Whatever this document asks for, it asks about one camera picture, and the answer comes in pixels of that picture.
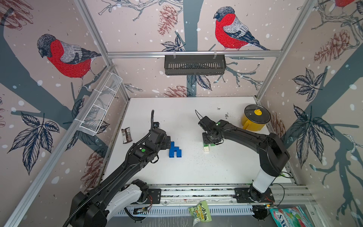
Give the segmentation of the blue long lego brick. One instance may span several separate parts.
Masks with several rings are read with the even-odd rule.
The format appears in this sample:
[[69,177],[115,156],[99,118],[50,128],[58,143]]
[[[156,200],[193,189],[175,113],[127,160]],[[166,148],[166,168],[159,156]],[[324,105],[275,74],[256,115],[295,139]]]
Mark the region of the blue long lego brick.
[[182,150],[175,146],[175,142],[171,142],[171,146],[170,146],[170,149],[169,149],[169,158],[181,158],[182,157]]

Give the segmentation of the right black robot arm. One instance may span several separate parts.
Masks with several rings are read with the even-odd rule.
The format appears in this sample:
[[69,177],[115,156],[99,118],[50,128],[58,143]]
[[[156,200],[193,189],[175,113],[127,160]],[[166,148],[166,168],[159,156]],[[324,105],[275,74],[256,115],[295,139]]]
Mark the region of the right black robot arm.
[[230,140],[259,154],[260,170],[249,188],[253,201],[261,199],[290,159],[282,140],[274,133],[265,135],[247,131],[224,120],[214,122],[207,116],[201,118],[198,125],[204,130],[202,138],[205,145],[219,145]]

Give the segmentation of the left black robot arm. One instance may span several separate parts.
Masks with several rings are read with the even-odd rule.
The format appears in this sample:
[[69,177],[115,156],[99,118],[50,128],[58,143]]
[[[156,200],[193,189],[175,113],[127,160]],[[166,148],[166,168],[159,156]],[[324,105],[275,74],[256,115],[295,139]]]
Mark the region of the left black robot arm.
[[98,186],[87,194],[82,192],[72,199],[70,215],[64,227],[105,227],[111,216],[109,204],[126,183],[158,156],[160,150],[171,147],[171,139],[160,128],[134,143],[126,152],[124,162]]

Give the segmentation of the brown snack wrapper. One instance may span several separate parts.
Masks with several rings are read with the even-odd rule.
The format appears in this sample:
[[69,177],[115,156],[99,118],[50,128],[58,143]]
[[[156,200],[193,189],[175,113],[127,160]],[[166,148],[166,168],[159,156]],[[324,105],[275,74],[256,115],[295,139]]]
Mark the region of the brown snack wrapper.
[[130,127],[122,129],[123,144],[132,142]]

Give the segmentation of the yellow pot with lid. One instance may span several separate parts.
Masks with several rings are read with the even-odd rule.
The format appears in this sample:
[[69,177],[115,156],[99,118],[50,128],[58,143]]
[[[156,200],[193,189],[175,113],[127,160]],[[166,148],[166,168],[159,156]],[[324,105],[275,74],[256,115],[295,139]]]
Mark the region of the yellow pot with lid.
[[244,109],[241,125],[244,130],[260,131],[270,119],[270,112],[266,108],[257,104],[251,104]]

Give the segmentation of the green snack packet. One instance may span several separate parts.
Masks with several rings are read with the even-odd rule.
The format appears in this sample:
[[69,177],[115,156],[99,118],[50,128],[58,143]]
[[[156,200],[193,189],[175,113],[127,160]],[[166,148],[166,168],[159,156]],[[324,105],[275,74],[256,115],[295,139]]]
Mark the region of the green snack packet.
[[201,201],[196,206],[189,207],[188,211],[193,217],[193,226],[200,222],[212,221],[207,201]]

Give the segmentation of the colourful tissue packet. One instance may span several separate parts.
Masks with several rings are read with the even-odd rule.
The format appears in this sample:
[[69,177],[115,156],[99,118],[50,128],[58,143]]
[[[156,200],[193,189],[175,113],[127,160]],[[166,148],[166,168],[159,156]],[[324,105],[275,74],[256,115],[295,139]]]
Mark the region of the colourful tissue packet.
[[278,227],[313,227],[300,206],[269,211]]

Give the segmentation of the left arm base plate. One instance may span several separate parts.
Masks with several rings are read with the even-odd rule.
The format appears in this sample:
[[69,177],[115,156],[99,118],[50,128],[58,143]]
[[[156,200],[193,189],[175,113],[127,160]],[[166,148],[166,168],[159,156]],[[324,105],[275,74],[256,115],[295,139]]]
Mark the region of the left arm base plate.
[[141,194],[142,204],[159,204],[161,201],[161,189],[147,189]]

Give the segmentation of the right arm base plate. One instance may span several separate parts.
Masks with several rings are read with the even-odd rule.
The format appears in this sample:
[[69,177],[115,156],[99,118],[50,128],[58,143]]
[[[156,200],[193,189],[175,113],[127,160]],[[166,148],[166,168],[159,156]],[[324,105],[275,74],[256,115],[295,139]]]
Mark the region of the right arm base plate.
[[268,188],[264,193],[260,193],[253,187],[234,188],[234,193],[234,198],[238,203],[275,203],[275,199],[270,188]]

